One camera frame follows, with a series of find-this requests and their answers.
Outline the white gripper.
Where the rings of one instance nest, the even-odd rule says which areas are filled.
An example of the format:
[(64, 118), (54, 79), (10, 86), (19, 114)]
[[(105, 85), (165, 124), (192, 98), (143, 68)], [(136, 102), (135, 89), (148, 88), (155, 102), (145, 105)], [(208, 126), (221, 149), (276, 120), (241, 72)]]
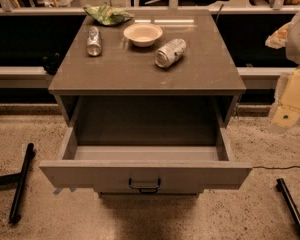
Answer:
[(291, 73), (282, 73), (277, 81), (275, 102), (271, 106), (268, 129), (283, 133), (300, 119), (300, 65)]

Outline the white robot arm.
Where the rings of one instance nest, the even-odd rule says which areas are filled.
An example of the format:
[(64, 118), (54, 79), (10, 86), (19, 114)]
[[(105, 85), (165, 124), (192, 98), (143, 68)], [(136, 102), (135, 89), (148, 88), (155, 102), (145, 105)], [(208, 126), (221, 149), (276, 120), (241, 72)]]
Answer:
[(269, 36), (265, 45), (274, 49), (285, 48), (287, 59), (297, 64), (292, 73), (280, 75), (274, 94), (275, 101), (268, 114), (269, 129), (282, 133), (300, 119), (300, 11), (290, 22)]

